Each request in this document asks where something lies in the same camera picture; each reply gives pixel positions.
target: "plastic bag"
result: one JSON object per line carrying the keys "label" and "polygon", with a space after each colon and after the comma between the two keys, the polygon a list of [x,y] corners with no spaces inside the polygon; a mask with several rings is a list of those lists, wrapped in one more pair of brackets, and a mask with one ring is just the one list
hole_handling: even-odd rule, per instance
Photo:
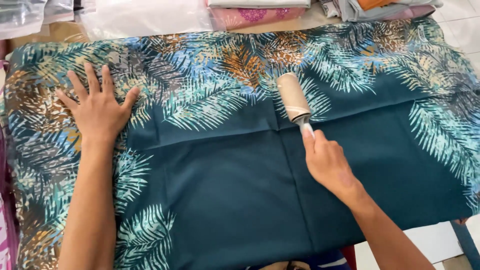
{"label": "plastic bag", "polygon": [[0,39],[40,31],[47,0],[0,0]]}
{"label": "plastic bag", "polygon": [[43,24],[73,20],[73,0],[48,0],[45,5]]}
{"label": "plastic bag", "polygon": [[210,18],[204,0],[102,0],[75,20],[91,41],[225,30]]}

